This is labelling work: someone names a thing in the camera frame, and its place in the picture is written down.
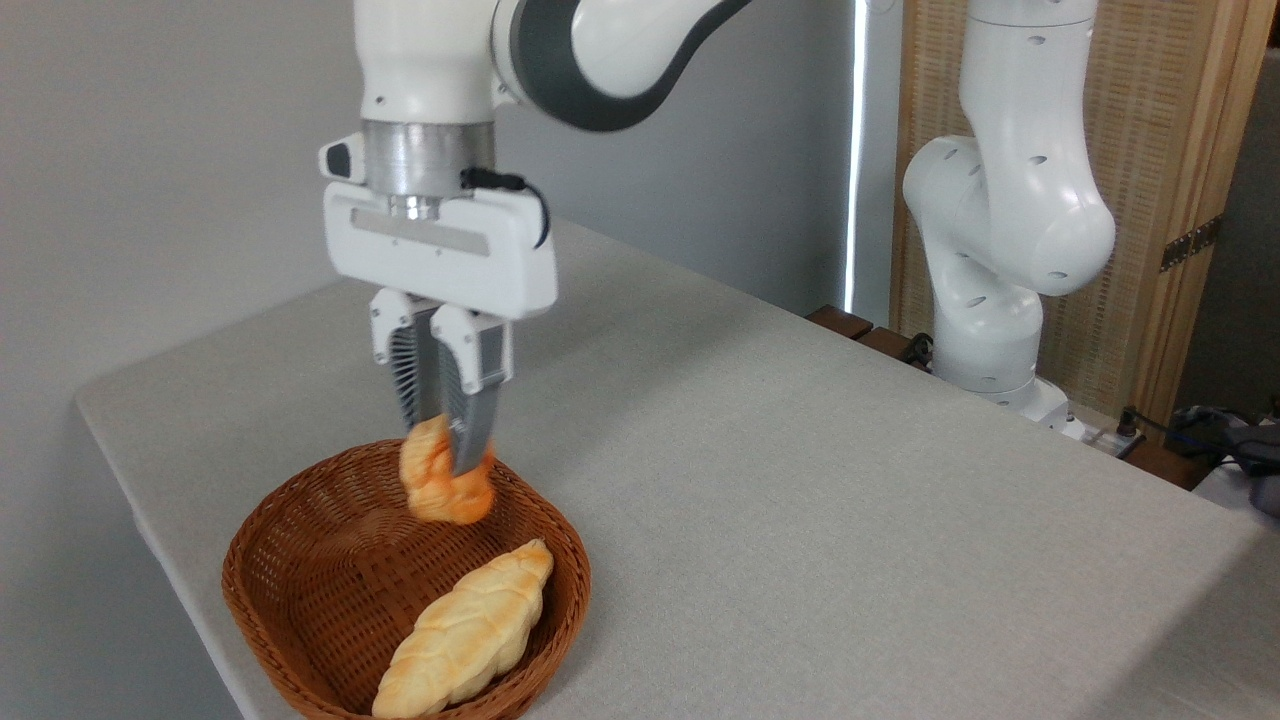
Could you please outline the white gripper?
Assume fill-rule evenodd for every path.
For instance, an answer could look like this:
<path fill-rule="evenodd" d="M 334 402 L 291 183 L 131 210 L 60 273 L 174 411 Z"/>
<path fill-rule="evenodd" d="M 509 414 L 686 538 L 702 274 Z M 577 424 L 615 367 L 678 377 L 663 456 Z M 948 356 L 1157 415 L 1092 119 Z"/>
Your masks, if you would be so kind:
<path fill-rule="evenodd" d="M 390 372 L 404 429 L 442 410 L 452 475 L 477 469 L 512 375 L 511 328 L 499 318 L 540 315 L 558 297 L 541 202 L 477 190 L 413 220 L 365 187 L 332 183 L 323 217 L 335 270 L 383 287 L 369 304 L 372 354 Z"/>

